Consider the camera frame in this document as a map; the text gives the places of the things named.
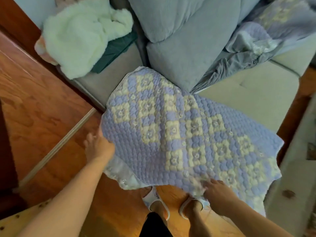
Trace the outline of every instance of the quilted mat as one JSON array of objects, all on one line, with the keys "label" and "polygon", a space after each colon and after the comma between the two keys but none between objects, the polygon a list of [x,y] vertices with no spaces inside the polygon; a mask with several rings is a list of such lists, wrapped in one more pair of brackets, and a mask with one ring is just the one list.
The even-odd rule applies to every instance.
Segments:
[{"label": "quilted mat", "polygon": [[201,197],[200,181],[215,178],[265,215],[264,197],[281,177],[276,155],[283,141],[276,134],[147,67],[114,90],[101,127],[116,145],[104,172],[123,189],[170,184]]}]

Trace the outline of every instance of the sofa cushion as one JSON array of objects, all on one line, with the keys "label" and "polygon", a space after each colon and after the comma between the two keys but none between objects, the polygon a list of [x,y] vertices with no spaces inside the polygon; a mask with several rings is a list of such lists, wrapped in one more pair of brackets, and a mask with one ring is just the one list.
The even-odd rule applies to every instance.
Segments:
[{"label": "sofa cushion", "polygon": [[153,69],[191,91],[228,42],[236,28],[240,0],[205,0],[183,26],[164,41],[149,43]]},{"label": "sofa cushion", "polygon": [[199,95],[239,110],[278,131],[298,90],[298,77],[271,62],[240,71]]},{"label": "sofa cushion", "polygon": [[240,23],[255,7],[260,0],[240,0],[240,15],[238,23]]},{"label": "sofa cushion", "polygon": [[104,110],[109,96],[124,76],[142,65],[136,44],[132,44],[127,52],[117,57],[100,74],[90,72],[70,82]]},{"label": "sofa cushion", "polygon": [[178,30],[202,6],[204,0],[129,0],[129,2],[145,35],[154,43],[166,39]]},{"label": "sofa cushion", "polygon": [[273,57],[272,60],[294,71],[299,76],[302,76],[315,55],[315,52],[316,34],[308,37],[307,40],[297,48],[277,55]]}]

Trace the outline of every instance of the left hand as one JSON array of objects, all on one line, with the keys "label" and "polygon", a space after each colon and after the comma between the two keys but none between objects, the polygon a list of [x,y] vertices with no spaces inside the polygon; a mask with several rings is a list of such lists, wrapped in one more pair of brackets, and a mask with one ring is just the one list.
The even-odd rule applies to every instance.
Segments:
[{"label": "left hand", "polygon": [[107,165],[115,153],[115,145],[103,136],[101,128],[99,128],[97,135],[93,136],[92,133],[89,133],[83,143],[86,148],[88,163],[96,160]]}]

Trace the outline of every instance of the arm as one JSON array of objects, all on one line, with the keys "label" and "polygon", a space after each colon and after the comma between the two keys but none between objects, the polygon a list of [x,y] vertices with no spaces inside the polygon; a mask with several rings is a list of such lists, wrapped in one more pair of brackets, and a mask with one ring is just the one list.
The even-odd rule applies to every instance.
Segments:
[{"label": "arm", "polygon": [[230,218],[245,236],[293,237],[269,219],[238,199],[222,181],[212,179],[204,183],[204,197],[217,214]]},{"label": "arm", "polygon": [[88,163],[18,237],[77,237],[88,214],[104,167],[115,152],[99,130],[84,142]]}]

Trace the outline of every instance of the hand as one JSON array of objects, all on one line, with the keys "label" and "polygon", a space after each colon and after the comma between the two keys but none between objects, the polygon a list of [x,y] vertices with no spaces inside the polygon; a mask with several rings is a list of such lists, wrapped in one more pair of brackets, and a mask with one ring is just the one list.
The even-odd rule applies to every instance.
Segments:
[{"label": "hand", "polygon": [[204,197],[209,201],[211,209],[221,216],[228,216],[231,206],[240,200],[237,195],[221,180],[211,179],[202,183],[206,188]]},{"label": "hand", "polygon": [[86,158],[88,163],[97,160],[101,161],[104,165],[107,165],[115,153],[115,145],[103,136],[101,128],[99,128],[96,136],[89,133],[83,143],[86,147]]}]

